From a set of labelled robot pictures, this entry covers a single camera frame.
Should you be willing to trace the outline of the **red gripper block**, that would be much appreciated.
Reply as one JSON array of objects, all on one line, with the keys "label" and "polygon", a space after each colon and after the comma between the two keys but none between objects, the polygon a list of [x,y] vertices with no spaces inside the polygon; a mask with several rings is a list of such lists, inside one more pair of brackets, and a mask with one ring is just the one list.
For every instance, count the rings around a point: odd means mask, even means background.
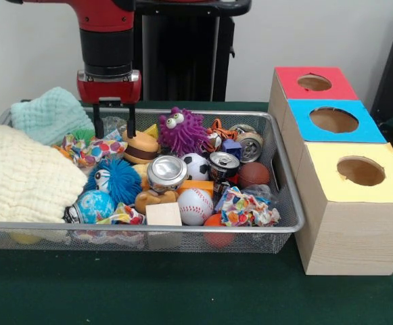
[{"label": "red gripper block", "polygon": [[105,79],[92,77],[84,70],[77,72],[77,88],[81,100],[93,104],[93,124],[97,139],[104,137],[103,121],[100,117],[99,103],[104,101],[119,101],[129,109],[126,124],[127,137],[136,136],[135,104],[141,95],[141,73],[132,70],[123,77]]}]

